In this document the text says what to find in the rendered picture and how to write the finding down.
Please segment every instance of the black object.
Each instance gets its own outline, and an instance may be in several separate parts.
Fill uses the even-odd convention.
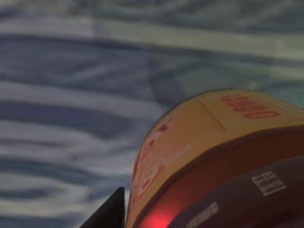
[[[124,228],[124,188],[119,188],[80,228]]]

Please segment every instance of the yellow label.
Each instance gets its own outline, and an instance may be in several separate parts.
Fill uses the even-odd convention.
[[[219,90],[187,100],[166,114],[136,159],[127,228],[165,181],[207,150],[246,134],[304,125],[300,109],[260,92]]]

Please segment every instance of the bottle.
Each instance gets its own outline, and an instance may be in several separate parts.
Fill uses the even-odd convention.
[[[304,112],[262,92],[183,101],[143,141],[126,228],[303,227],[303,140]]]

